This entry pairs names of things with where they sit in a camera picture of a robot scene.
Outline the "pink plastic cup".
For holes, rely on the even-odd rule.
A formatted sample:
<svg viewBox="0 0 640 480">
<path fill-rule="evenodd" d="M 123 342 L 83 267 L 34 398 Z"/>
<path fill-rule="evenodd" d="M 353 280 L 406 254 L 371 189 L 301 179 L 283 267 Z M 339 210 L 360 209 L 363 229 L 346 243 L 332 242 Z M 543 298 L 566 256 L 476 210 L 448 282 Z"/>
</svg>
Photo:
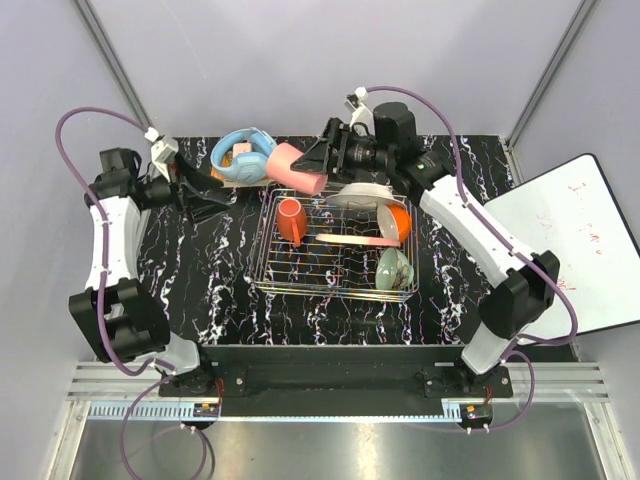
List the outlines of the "pink plastic cup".
<svg viewBox="0 0 640 480">
<path fill-rule="evenodd" d="M 288 143 L 278 144 L 268 157 L 266 175 L 287 188 L 307 195 L 317 195 L 326 186 L 327 177 L 292 170 L 292 164 L 302 156 L 303 152 L 294 146 Z"/>
</svg>

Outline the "white paper plate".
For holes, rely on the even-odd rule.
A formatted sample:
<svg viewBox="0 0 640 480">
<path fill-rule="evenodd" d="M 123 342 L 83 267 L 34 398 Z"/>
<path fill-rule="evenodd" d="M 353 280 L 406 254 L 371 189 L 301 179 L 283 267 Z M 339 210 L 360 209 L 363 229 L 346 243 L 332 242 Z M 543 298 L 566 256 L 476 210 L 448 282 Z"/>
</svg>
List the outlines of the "white paper plate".
<svg viewBox="0 0 640 480">
<path fill-rule="evenodd" d="M 329 195 L 325 201 L 335 207 L 354 210 L 372 210 L 379 205 L 404 205 L 394 197 L 389 186 L 365 182 L 346 185 L 338 193 Z"/>
</svg>

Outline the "orange ceramic mug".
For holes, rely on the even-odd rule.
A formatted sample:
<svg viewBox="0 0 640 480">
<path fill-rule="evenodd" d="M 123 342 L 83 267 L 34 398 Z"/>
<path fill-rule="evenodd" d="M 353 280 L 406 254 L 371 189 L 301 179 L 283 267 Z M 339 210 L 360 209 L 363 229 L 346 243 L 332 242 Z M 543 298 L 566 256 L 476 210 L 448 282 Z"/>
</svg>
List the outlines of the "orange ceramic mug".
<svg viewBox="0 0 640 480">
<path fill-rule="evenodd" d="M 277 207 L 276 222 L 280 236 L 300 247 L 307 234 L 307 217 L 305 210 L 296 198 L 285 198 Z"/>
</svg>

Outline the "pink and cream plate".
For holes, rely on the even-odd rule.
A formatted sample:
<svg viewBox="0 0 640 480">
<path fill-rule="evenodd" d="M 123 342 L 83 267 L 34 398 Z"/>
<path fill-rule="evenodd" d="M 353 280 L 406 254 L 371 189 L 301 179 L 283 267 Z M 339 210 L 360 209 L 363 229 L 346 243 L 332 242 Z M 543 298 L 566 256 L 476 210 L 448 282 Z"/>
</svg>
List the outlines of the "pink and cream plate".
<svg viewBox="0 0 640 480">
<path fill-rule="evenodd" d="M 341 244 L 341 245 L 394 247 L 394 248 L 398 248 L 401 246 L 401 243 L 398 240 L 388 239 L 384 237 L 320 233 L 315 236 L 315 239 L 318 242 Z"/>
</svg>

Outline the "orange and white bowl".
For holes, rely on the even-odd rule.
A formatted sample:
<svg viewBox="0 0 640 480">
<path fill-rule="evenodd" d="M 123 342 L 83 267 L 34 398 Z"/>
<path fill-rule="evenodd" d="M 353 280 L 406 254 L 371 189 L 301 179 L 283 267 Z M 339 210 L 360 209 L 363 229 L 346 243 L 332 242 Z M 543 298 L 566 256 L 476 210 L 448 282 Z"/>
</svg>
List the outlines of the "orange and white bowl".
<svg viewBox="0 0 640 480">
<path fill-rule="evenodd" d="M 406 208 L 395 204 L 380 204 L 376 215 L 383 238 L 403 243 L 409 237 L 412 219 Z"/>
</svg>

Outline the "wire dish rack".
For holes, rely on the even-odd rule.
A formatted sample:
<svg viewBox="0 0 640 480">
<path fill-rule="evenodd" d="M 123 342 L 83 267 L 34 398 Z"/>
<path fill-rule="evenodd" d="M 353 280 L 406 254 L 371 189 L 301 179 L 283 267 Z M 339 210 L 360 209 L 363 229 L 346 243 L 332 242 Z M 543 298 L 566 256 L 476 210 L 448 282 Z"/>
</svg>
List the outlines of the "wire dish rack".
<svg viewBox="0 0 640 480">
<path fill-rule="evenodd" d="M 323 242 L 320 234 L 379 237 L 375 206 L 360 210 L 355 206 L 331 205 L 327 198 L 340 191 L 329 185 L 318 196 L 309 196 L 288 188 L 268 191 L 261 207 L 257 233 L 251 251 L 249 277 L 261 290 L 275 294 L 342 297 L 380 302 L 403 302 L 420 285 L 418 252 L 418 215 L 415 207 L 401 195 L 411 217 L 409 236 L 398 250 L 408 260 L 409 277 L 392 289 L 376 285 L 378 263 L 386 248 Z M 294 199 L 306 214 L 308 232 L 299 246 L 284 239 L 277 225 L 280 203 Z"/>
</svg>

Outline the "green ceramic bowl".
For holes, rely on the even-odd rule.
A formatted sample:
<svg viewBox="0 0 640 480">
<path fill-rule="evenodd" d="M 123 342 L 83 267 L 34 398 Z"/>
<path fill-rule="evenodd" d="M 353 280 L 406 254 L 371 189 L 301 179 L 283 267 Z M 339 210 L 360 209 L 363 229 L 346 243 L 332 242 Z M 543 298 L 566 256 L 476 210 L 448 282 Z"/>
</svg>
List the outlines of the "green ceramic bowl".
<svg viewBox="0 0 640 480">
<path fill-rule="evenodd" d="M 383 291 L 406 290 L 412 284 L 414 275 L 408 258 L 399 249 L 387 248 L 377 265 L 375 286 Z"/>
</svg>

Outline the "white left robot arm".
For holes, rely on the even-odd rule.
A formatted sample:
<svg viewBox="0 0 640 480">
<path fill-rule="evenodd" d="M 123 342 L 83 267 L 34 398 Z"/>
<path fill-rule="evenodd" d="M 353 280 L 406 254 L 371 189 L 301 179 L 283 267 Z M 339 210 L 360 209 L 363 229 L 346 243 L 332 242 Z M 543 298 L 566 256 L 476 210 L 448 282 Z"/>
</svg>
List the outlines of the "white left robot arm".
<svg viewBox="0 0 640 480">
<path fill-rule="evenodd" d="M 173 333 L 163 307 L 138 275 L 138 235 L 146 211 L 173 206 L 197 225 L 227 210 L 217 194 L 222 181 L 177 155 L 167 176 L 145 178 L 140 155 L 127 148 L 101 152 L 101 173 L 85 195 L 94 226 L 93 258 L 84 290 L 69 299 L 69 311 L 97 359 L 129 376 L 140 361 L 196 396 L 215 386 L 216 372 L 202 349 Z"/>
</svg>

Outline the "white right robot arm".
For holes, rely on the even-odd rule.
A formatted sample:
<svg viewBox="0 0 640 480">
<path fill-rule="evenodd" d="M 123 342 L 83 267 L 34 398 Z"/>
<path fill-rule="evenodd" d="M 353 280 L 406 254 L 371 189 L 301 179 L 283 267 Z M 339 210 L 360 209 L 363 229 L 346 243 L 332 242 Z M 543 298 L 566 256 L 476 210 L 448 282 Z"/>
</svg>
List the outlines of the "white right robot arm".
<svg viewBox="0 0 640 480">
<path fill-rule="evenodd" d="M 382 172 L 391 186 L 443 225 L 471 255 L 492 287 L 479 306 L 481 322 L 454 371 L 454 384 L 476 396 L 517 336 L 553 304 L 560 261 L 551 251 L 533 252 L 509 233 L 419 139 L 414 114 L 402 102 L 372 113 L 374 131 L 360 135 L 338 118 L 296 159 L 295 172 L 324 174 L 346 183 L 358 171 Z"/>
</svg>

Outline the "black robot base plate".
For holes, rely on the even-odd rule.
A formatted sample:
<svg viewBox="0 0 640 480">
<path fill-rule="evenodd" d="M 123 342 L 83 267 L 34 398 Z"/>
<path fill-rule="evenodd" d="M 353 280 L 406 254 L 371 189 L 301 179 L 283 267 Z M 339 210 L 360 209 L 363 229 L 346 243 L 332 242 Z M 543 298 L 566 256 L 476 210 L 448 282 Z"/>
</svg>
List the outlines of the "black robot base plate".
<svg viewBox="0 0 640 480">
<path fill-rule="evenodd" d="M 513 396 L 507 368 L 472 378 L 455 346 L 217 346 L 210 379 L 165 398 L 222 395 L 222 417 L 395 420 L 444 412 L 442 401 Z"/>
</svg>

